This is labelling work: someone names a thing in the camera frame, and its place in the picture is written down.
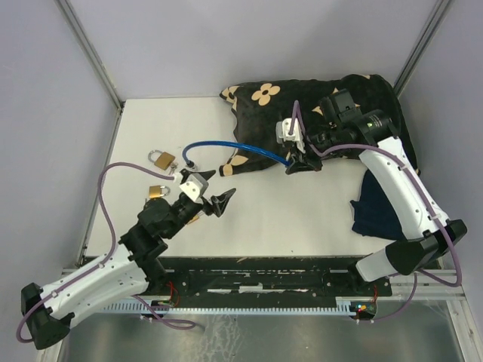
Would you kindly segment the large brass padlock with keys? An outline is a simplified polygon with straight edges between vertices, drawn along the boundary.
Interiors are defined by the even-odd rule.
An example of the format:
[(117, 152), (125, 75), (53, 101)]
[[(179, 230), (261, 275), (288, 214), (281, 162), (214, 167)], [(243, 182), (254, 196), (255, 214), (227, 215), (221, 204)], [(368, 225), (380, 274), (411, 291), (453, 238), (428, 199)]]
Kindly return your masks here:
[(194, 216), (194, 217), (193, 217), (193, 218), (192, 218), (192, 219), (191, 219), (191, 220), (188, 222), (188, 224), (193, 223), (193, 222), (195, 222), (195, 221), (197, 221), (197, 220), (199, 220), (199, 219), (200, 219), (200, 216), (199, 216), (199, 215), (196, 215), (196, 216)]

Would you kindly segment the small brass padlock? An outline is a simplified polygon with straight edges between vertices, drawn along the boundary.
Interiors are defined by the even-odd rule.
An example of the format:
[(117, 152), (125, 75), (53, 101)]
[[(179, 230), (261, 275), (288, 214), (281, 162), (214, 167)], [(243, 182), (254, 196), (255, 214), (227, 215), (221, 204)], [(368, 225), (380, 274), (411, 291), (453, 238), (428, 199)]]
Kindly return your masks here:
[(163, 198), (171, 193), (171, 189), (168, 186), (154, 185), (150, 186), (148, 190), (148, 198)]

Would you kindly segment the brass padlock with key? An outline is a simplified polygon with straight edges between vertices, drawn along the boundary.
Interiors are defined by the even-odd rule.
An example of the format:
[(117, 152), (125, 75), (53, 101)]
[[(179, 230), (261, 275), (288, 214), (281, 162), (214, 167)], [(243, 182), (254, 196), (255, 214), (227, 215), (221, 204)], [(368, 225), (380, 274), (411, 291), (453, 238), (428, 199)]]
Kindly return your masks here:
[(177, 169), (176, 157), (169, 152), (154, 149), (150, 151), (147, 158), (157, 168), (173, 173)]

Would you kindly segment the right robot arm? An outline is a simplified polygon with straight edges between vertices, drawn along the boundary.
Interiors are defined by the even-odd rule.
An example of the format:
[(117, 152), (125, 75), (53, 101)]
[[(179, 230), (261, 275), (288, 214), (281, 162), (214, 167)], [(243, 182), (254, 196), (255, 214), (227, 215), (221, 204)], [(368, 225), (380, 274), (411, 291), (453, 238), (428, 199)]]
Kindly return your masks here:
[(409, 162), (391, 118), (379, 109), (363, 113), (347, 90), (323, 98), (321, 110), (333, 129), (309, 132), (299, 103), (290, 118), (277, 123), (278, 142), (291, 145), (286, 172), (319, 171), (324, 160), (357, 150), (392, 205), (404, 235), (351, 267), (346, 276), (349, 291), (363, 295), (380, 278), (423, 272), (446, 253), (456, 272), (452, 286), (460, 286), (462, 271), (455, 245), (467, 227), (461, 219), (451, 220), (431, 197)]

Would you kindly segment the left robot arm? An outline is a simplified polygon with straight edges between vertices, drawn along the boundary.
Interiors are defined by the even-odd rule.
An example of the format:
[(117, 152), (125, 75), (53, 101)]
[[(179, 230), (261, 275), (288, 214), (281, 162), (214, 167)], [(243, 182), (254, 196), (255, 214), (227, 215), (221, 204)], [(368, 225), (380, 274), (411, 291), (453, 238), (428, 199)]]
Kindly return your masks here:
[(169, 181), (180, 187), (174, 203), (163, 196), (147, 200), (134, 226), (120, 238), (113, 236), (106, 253), (57, 281), (25, 286), (21, 290), (23, 317), (17, 328), (17, 340), (44, 350), (113, 302), (146, 291), (162, 292), (167, 276), (158, 258), (168, 248), (166, 240), (172, 239), (199, 213), (222, 216), (235, 194), (234, 189), (229, 189), (205, 198), (208, 180), (214, 174), (212, 170), (183, 169), (168, 176)]

